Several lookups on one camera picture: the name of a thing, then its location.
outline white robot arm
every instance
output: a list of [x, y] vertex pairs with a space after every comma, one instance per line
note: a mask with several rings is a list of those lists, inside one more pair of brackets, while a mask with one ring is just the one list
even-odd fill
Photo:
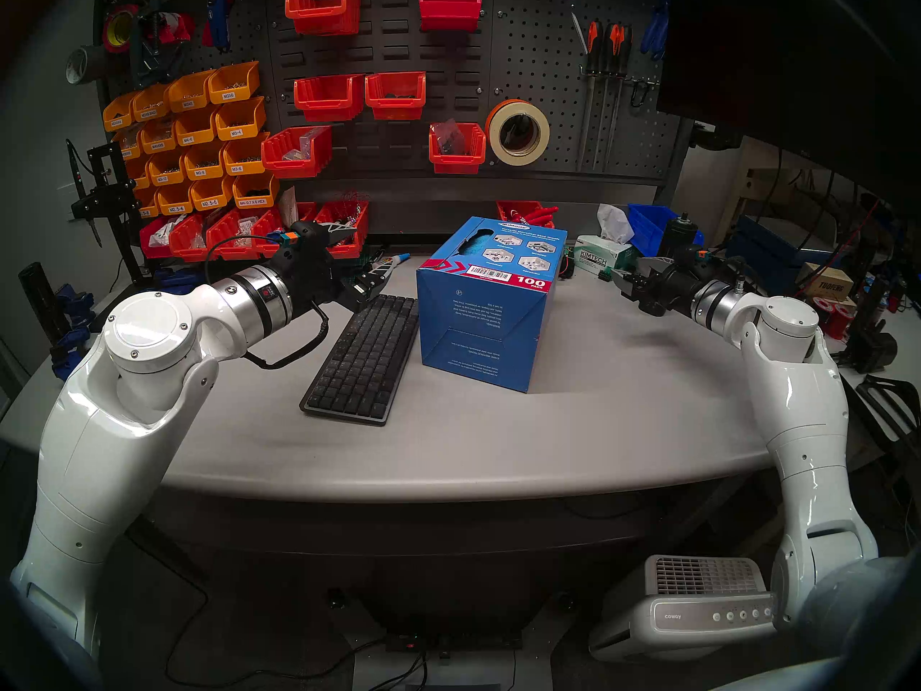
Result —
[[[326, 248], [350, 227], [296, 223], [298, 237], [266, 265], [185, 296], [144, 292], [122, 301], [64, 384], [41, 436], [38, 500], [15, 587], [93, 657], [99, 632], [93, 592], [112, 544], [153, 496], [217, 380], [218, 362], [248, 357], [263, 367], [306, 354], [324, 338], [317, 306], [360, 311], [390, 267], [344, 286]], [[247, 350], [305, 311], [321, 332], [265, 365]]]
[[744, 291], [728, 266], [688, 248], [615, 273], [627, 298], [656, 316], [675, 309], [742, 352], [758, 431], [783, 490], [786, 528], [771, 573], [778, 629], [799, 620], [823, 578], [879, 555], [847, 484], [847, 399], [818, 315], [804, 302]]

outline blue bin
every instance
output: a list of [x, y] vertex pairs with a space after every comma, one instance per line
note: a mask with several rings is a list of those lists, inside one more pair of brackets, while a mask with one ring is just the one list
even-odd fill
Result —
[[[633, 240], [630, 243], [635, 246], [643, 257], [655, 257], [658, 253], [658, 245], [662, 242], [662, 233], [665, 232], [665, 225], [677, 214], [671, 212], [671, 209], [665, 206], [627, 206], [627, 220], [630, 221], [630, 227], [634, 229]], [[704, 233], [697, 230], [694, 235], [694, 242], [698, 245], [704, 244]]]

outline masking tape roll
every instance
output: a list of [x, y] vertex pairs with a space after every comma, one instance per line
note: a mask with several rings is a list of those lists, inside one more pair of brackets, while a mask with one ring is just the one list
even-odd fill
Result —
[[541, 110], [520, 99], [503, 101], [486, 119], [486, 137], [495, 156], [510, 166], [533, 163], [550, 143], [550, 124]]

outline barcode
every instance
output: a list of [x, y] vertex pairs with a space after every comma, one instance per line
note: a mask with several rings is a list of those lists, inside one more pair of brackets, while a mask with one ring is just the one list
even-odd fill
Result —
[[470, 269], [467, 270], [468, 275], [477, 275], [478, 277], [486, 277], [486, 279], [497, 279], [500, 282], [508, 282], [512, 278], [508, 272], [500, 272], [498, 270], [487, 269], [486, 267], [477, 267], [471, 265]]

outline keyboard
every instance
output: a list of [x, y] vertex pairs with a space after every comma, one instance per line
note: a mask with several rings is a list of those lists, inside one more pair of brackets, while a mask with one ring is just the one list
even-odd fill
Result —
[[418, 329], [415, 299], [378, 295], [366, 310], [352, 316], [300, 409], [383, 426]]

